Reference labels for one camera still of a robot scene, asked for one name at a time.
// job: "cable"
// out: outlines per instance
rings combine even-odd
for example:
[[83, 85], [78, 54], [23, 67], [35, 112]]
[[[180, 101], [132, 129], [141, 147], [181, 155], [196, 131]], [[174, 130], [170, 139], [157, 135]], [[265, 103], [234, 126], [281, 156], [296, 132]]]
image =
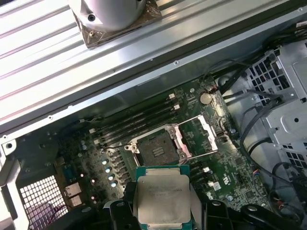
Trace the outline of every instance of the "cable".
[[[292, 165], [288, 162], [280, 162], [280, 163], [277, 163], [274, 167], [273, 167], [273, 170], [272, 170], [272, 174], [276, 175], [277, 173], [277, 170], [279, 169], [280, 166], [282, 165], [286, 165], [286, 166], [289, 166], [289, 167], [292, 167], [294, 168], [299, 174], [301, 173], [301, 170], [299, 168], [297, 168], [295, 165]], [[275, 180], [275, 178], [273, 178], [273, 185], [272, 185], [272, 189], [271, 190], [274, 190], [276, 188], [276, 184], [277, 184], [277, 181]]]
[[249, 149], [249, 154], [251, 155], [252, 152], [255, 150], [255, 148], [257, 148], [259, 145], [263, 144], [263, 143], [272, 143], [272, 140], [271, 138], [265, 138], [265, 139], [262, 139], [258, 142], [256, 142], [252, 147], [250, 147]]
[[242, 94], [244, 94], [244, 91], [243, 91], [243, 90], [238, 91], [238, 92], [236, 92], [236, 93], [234, 93], [234, 94], [231, 94], [231, 95], [224, 96], [223, 99], [224, 99], [224, 100], [230, 99], [230, 98], [233, 98], [233, 97], [240, 96], [240, 95], [242, 95]]
[[276, 98], [276, 97], [279, 96], [279, 95], [276, 95], [276, 94], [261, 92], [261, 91], [257, 91], [257, 90], [248, 90], [248, 92], [252, 92], [252, 93], [258, 94], [258, 95], [263, 96], [263, 97], [268, 97], [268, 98]]
[[279, 177], [279, 176], [276, 176], [274, 174], [272, 174], [271, 172], [269, 172], [268, 170], [266, 170], [265, 168], [263, 168], [261, 165], [259, 165], [257, 162], [255, 162], [254, 159], [252, 159], [252, 157], [250, 156], [250, 154], [247, 152], [247, 150], [245, 149], [245, 146], [244, 146], [244, 140], [245, 138], [247, 137], [247, 135], [249, 134], [250, 130], [253, 128], [253, 126], [255, 125], [255, 123], [263, 116], [265, 115], [266, 113], [268, 113], [273, 107], [275, 107], [277, 105], [277, 100], [274, 99], [272, 100], [268, 105], [266, 105], [265, 107], [263, 107], [257, 114], [256, 116], [254, 116], [254, 118], [249, 122], [249, 124], [247, 125], [245, 131], [243, 132], [242, 134], [242, 137], [240, 139], [240, 149], [243, 153], [243, 155], [253, 164], [256, 166], [256, 168], [258, 168], [261, 172], [267, 174], [268, 176], [270, 177], [273, 177], [277, 180], [280, 180], [282, 181], [283, 183], [285, 184], [288, 184], [288, 185], [292, 185], [289, 181]]
[[51, 222], [52, 222], [53, 218], [55, 217], [55, 215], [56, 215], [62, 208], [64, 208], [64, 207], [70, 207], [70, 206], [68, 206], [68, 205], [62, 205], [62, 206], [60, 206], [57, 210], [55, 210], [55, 212], [54, 212], [54, 213], [52, 214], [52, 216], [50, 217], [50, 220], [49, 220], [47, 226], [48, 226], [49, 224], [51, 224]]
[[210, 66], [205, 72], [204, 74], [201, 76], [201, 81], [204, 80], [205, 77], [208, 76], [208, 74], [214, 70], [216, 67], [219, 67], [221, 64], [223, 64], [224, 62], [233, 62], [236, 63], [238, 66], [246, 66], [246, 67], [250, 67], [250, 64], [246, 63], [246, 62], [241, 62], [241, 61], [237, 61], [234, 59], [224, 59], [222, 61], [219, 61], [217, 63], [215, 63], [214, 65]]

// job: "integrated circuit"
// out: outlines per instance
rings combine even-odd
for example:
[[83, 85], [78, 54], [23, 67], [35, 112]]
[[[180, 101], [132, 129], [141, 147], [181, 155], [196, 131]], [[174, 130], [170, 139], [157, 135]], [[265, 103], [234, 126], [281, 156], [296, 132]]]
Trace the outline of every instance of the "integrated circuit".
[[251, 198], [253, 198], [253, 197], [255, 196], [254, 193], [253, 193], [252, 191], [246, 192], [245, 195], [246, 195], [246, 198], [247, 198], [247, 199], [251, 199]]
[[243, 164], [242, 158], [237, 158], [237, 159], [235, 159], [235, 162], [236, 162], [236, 165], [237, 165], [237, 166]]
[[170, 165], [178, 163], [179, 156], [168, 132], [139, 143], [139, 151], [146, 166]]

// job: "black cable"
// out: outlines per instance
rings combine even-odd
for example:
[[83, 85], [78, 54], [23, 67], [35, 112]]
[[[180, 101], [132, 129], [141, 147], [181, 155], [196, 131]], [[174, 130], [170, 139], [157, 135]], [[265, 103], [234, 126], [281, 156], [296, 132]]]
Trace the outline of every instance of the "black cable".
[[[289, 166], [289, 167], [292, 167], [294, 168], [299, 174], [301, 173], [301, 170], [299, 168], [297, 168], [295, 165], [292, 165], [288, 162], [279, 162], [277, 163], [274, 167], [273, 167], [273, 170], [272, 170], [272, 174], [276, 175], [277, 174], [277, 170], [279, 169], [280, 166], [282, 165], [286, 165], [286, 166]], [[271, 190], [274, 190], [276, 188], [276, 185], [277, 185], [277, 181], [275, 180], [275, 178], [273, 178], [273, 185], [272, 185], [272, 189]]]
[[261, 91], [258, 91], [258, 90], [248, 90], [248, 92], [252, 92], [252, 93], [255, 93], [257, 95], [260, 95], [260, 96], [263, 96], [263, 97], [268, 97], [268, 98], [276, 98], [276, 97], [278, 97], [278, 95], [276, 95], [276, 94], [267, 93], [267, 92], [261, 92]]
[[243, 90], [238, 91], [238, 92], [236, 92], [236, 93], [233, 93], [233, 94], [231, 94], [231, 95], [224, 96], [223, 99], [224, 99], [224, 100], [230, 99], [230, 98], [233, 98], [233, 97], [240, 96], [240, 95], [242, 95], [242, 94], [244, 94], [244, 91], [243, 91]]
[[271, 138], [265, 138], [265, 139], [262, 139], [262, 140], [258, 141], [252, 147], [250, 147], [250, 149], [248, 151], [249, 154], [251, 155], [252, 152], [255, 150], [255, 148], [257, 148], [259, 145], [261, 145], [263, 143], [272, 143], [272, 140], [271, 140]]
[[263, 107], [257, 114], [256, 116], [254, 116], [254, 118], [249, 122], [249, 124], [247, 125], [245, 131], [242, 134], [242, 137], [240, 139], [240, 150], [243, 153], [243, 155], [253, 164], [256, 166], [256, 168], [258, 168], [261, 172], [267, 174], [270, 177], [273, 177], [277, 180], [282, 181], [285, 184], [288, 185], [292, 185], [289, 181], [272, 174], [271, 172], [269, 172], [268, 170], [266, 170], [265, 168], [263, 168], [261, 165], [259, 165], [257, 162], [255, 162], [254, 159], [252, 159], [252, 157], [250, 156], [249, 152], [245, 149], [244, 146], [244, 140], [247, 137], [247, 135], [249, 134], [250, 130], [253, 128], [253, 126], [255, 125], [255, 123], [266, 113], [268, 113], [272, 108], [274, 108], [277, 105], [277, 100], [274, 99], [272, 100], [268, 105], [266, 105], [265, 107]]
[[249, 66], [243, 66], [239, 68], [233, 76], [220, 88], [220, 92], [223, 95], [225, 92], [227, 92], [234, 84], [235, 82], [242, 76], [242, 74], [245, 73], [245, 71], [252, 66], [253, 63], [259, 61], [263, 57], [264, 51], [258, 50], [257, 52], [253, 53], [249, 58], [247, 58], [244, 62], [248, 63]]

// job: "metal mesh grille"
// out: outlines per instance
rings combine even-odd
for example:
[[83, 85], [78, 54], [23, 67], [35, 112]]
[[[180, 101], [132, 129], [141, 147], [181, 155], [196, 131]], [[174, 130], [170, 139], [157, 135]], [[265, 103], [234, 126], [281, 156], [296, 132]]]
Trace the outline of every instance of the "metal mesh grille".
[[68, 212], [54, 176], [20, 189], [29, 229], [42, 230]]
[[[271, 61], [276, 59], [276, 55], [270, 53], [249, 68], [249, 81], [255, 90], [267, 93], [280, 93], [280, 91], [290, 87], [279, 62]], [[270, 102], [269, 98], [263, 96], [259, 96], [259, 98], [264, 106]]]
[[291, 149], [293, 148], [287, 148], [285, 150], [287, 157], [289, 158], [289, 161], [291, 162], [291, 164], [296, 165], [297, 167], [301, 169], [302, 168], [307, 169], [307, 163], [306, 163], [306, 159], [304, 155], [302, 153], [294, 152]]

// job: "silver metal panel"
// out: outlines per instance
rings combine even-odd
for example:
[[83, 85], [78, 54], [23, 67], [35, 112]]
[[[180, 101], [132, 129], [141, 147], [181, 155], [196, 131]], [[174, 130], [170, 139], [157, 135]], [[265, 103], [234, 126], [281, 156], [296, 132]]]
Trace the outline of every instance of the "silver metal panel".
[[[261, 45], [266, 36], [300, 20], [304, 20], [306, 12], [307, 7], [304, 7], [301, 10], [289, 13], [224, 42], [182, 58], [178, 60], [177, 65], [174, 63], [167, 64], [148, 74], [117, 86], [112, 90], [103, 92], [74, 106], [69, 106], [61, 112], [51, 114], [25, 128], [18, 129], [11, 133], [5, 133], [5, 135], [0, 138], [0, 144], [5, 144], [10, 140], [21, 137], [51, 123], [53, 123], [53, 127], [61, 127], [65, 125], [65, 122], [71, 122], [72, 120], [80, 119], [84, 116], [95, 115], [98, 112], [100, 114], [107, 113], [105, 115], [108, 115], [108, 111], [112, 113], [118, 112], [127, 108], [129, 104], [138, 103], [140, 98], [144, 100], [157, 93], [173, 88], [175, 85], [190, 81], [204, 73], [204, 65], [209, 67], [222, 59], [241, 57], [253, 51]], [[238, 43], [240, 43], [241, 49], [237, 48]], [[49, 129], [50, 128], [47, 127], [44, 128], [45, 132], [50, 131]]]
[[0, 106], [6, 108], [0, 125], [286, 1], [159, 1], [162, 21], [94, 50], [83, 44], [66, 1], [7, 4], [0, 8]]
[[288, 144], [307, 137], [307, 105], [300, 100], [274, 108], [263, 122], [276, 144]]

